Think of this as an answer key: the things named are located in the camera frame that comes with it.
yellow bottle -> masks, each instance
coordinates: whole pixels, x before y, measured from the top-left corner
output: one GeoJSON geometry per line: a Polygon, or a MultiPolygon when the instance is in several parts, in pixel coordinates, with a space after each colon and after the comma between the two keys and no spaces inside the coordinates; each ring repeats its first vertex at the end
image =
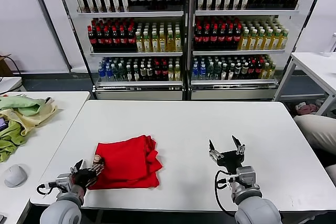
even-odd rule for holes
{"type": "Polygon", "coordinates": [[[158,43],[158,34],[156,31],[152,31],[152,47],[153,47],[153,52],[159,52],[159,43],[158,43]]]}
{"type": "Polygon", "coordinates": [[[182,52],[182,47],[181,47],[181,33],[180,30],[177,29],[175,31],[175,51],[176,52],[182,52]]]}
{"type": "Polygon", "coordinates": [[[271,43],[269,44],[269,49],[270,50],[276,50],[279,40],[280,40],[280,33],[281,33],[281,29],[277,29],[275,34],[272,35],[272,39],[271,39],[271,43]]]}
{"type": "Polygon", "coordinates": [[[166,52],[166,36],[163,30],[160,30],[160,52],[166,52]]]}
{"type": "Polygon", "coordinates": [[[261,45],[264,42],[264,36],[265,36],[265,30],[261,29],[256,39],[256,44],[254,46],[255,50],[261,50],[261,45]]]}
{"type": "Polygon", "coordinates": [[[175,41],[173,38],[173,30],[168,30],[167,49],[168,49],[168,52],[175,51],[175,41]]]}
{"type": "Polygon", "coordinates": [[[283,32],[282,37],[279,40],[277,49],[285,49],[285,46],[286,46],[286,43],[287,43],[287,40],[288,40],[288,33],[289,33],[289,30],[285,29],[285,31],[283,32]]]}
{"type": "Polygon", "coordinates": [[[264,37],[264,41],[261,44],[262,50],[268,50],[269,44],[271,43],[271,39],[272,39],[272,33],[273,33],[273,30],[268,29],[266,36],[264,37]]]}
{"type": "Polygon", "coordinates": [[[144,52],[144,45],[143,45],[141,33],[137,31],[135,35],[136,35],[136,43],[137,43],[138,52],[144,52]]]}
{"type": "Polygon", "coordinates": [[[253,50],[256,44],[257,29],[253,29],[247,39],[247,50],[253,50]]]}

red cloth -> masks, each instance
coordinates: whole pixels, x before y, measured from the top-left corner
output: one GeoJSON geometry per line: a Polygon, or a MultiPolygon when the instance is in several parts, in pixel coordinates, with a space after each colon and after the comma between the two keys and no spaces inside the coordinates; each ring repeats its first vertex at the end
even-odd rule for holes
{"type": "Polygon", "coordinates": [[[150,136],[127,141],[99,143],[96,155],[104,158],[105,166],[90,190],[113,188],[149,188],[158,186],[156,171],[162,168],[156,159],[156,142],[150,136]]]}

white desk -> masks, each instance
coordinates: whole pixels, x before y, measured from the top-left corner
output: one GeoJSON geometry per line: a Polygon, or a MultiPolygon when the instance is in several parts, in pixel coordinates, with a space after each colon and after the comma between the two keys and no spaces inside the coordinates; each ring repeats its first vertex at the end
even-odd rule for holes
{"type": "MultiPolygon", "coordinates": [[[[0,93],[6,92],[11,89],[19,87],[22,83],[21,77],[3,77],[0,81],[0,93]]],[[[15,91],[26,91],[26,89],[21,86],[15,91]]]]}
{"type": "Polygon", "coordinates": [[[52,97],[58,111],[26,136],[27,143],[20,146],[6,162],[0,163],[0,214],[7,217],[6,224],[21,223],[29,209],[29,197],[52,156],[67,134],[89,92],[11,92],[26,94],[31,98],[52,97]],[[18,188],[4,184],[3,173],[14,164],[22,165],[28,174],[27,181],[18,188]]]}
{"type": "MultiPolygon", "coordinates": [[[[265,198],[281,211],[336,209],[336,188],[285,107],[278,102],[93,101],[85,103],[39,184],[69,172],[80,159],[89,166],[98,142],[142,134],[157,141],[156,189],[88,191],[85,208],[219,211],[214,177],[219,167],[208,155],[234,150],[234,134],[246,144],[243,165],[251,165],[265,198]]],[[[55,202],[58,190],[37,205],[55,202]]],[[[237,210],[230,190],[219,191],[225,209],[237,210]]]]}
{"type": "Polygon", "coordinates": [[[324,57],[322,54],[312,52],[293,52],[291,56],[292,60],[274,95],[273,101],[281,100],[286,83],[293,74],[295,67],[299,66],[329,95],[317,112],[317,115],[322,115],[336,102],[336,53],[332,53],[331,57],[324,57]]]}

green towel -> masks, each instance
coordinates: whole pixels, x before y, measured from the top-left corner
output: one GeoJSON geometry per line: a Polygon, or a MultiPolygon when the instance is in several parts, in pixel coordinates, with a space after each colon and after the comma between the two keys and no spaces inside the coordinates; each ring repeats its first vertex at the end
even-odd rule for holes
{"type": "Polygon", "coordinates": [[[46,100],[32,99],[23,96],[0,97],[0,110],[13,108],[25,116],[36,115],[46,100]]]}

